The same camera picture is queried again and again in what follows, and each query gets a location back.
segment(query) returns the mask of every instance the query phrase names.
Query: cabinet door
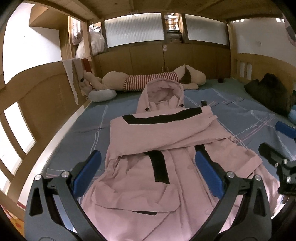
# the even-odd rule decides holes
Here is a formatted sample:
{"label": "cabinet door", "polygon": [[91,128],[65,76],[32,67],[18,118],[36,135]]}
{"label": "cabinet door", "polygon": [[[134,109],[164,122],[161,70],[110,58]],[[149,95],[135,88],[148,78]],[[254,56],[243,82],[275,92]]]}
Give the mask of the cabinet door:
{"label": "cabinet door", "polygon": [[217,78],[230,78],[230,49],[216,48]]}
{"label": "cabinet door", "polygon": [[162,44],[130,47],[133,74],[159,74],[164,70]]}
{"label": "cabinet door", "polygon": [[167,44],[163,51],[165,59],[165,71],[172,72],[174,69],[186,64],[193,67],[193,54],[191,44],[172,43]]}
{"label": "cabinet door", "polygon": [[110,71],[133,75],[129,47],[98,55],[103,76]]}
{"label": "cabinet door", "polygon": [[208,80],[217,78],[216,47],[192,44],[193,68],[203,72]]}

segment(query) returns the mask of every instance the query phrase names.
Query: white towel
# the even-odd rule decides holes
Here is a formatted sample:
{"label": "white towel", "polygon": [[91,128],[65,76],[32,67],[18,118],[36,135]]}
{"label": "white towel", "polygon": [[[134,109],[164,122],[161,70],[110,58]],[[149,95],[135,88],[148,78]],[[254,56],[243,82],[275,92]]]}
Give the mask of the white towel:
{"label": "white towel", "polygon": [[72,89],[72,92],[73,92],[73,95],[74,95],[75,102],[76,102],[77,105],[79,105],[77,92],[75,90],[74,83],[73,83],[72,61],[74,62],[74,65],[75,65],[75,68],[76,68],[78,80],[81,80],[83,78],[83,67],[82,67],[81,60],[79,58],[62,60],[64,68],[66,70],[68,80],[69,80],[69,84],[71,86],[71,89]]}

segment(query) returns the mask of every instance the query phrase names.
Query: jacket hood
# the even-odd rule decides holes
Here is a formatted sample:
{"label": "jacket hood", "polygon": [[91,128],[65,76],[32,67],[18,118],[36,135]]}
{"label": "jacket hood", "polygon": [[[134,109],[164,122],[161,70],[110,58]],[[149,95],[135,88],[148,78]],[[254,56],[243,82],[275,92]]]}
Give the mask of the jacket hood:
{"label": "jacket hood", "polygon": [[184,108],[183,86],[169,79],[149,81],[138,102],[137,113]]}

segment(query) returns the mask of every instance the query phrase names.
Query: white wall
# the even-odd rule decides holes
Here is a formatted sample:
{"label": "white wall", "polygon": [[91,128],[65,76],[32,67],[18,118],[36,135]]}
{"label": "white wall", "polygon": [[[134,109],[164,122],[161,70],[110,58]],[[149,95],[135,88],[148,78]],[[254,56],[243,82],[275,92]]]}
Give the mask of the white wall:
{"label": "white wall", "polygon": [[26,69],[62,60],[59,31],[29,27],[33,6],[21,3],[8,20],[3,44],[5,83]]}
{"label": "white wall", "polygon": [[282,21],[279,23],[275,18],[253,18],[233,25],[238,53],[265,55],[296,67],[296,47],[290,43]]}

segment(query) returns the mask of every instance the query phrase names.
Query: dark garment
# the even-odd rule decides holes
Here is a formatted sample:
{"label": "dark garment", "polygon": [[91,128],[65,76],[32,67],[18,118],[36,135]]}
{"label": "dark garment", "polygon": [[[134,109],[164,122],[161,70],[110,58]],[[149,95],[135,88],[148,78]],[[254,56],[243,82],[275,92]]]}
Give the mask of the dark garment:
{"label": "dark garment", "polygon": [[244,88],[255,100],[280,115],[288,115],[295,103],[295,96],[288,93],[274,74],[267,73],[261,81],[252,80]]}

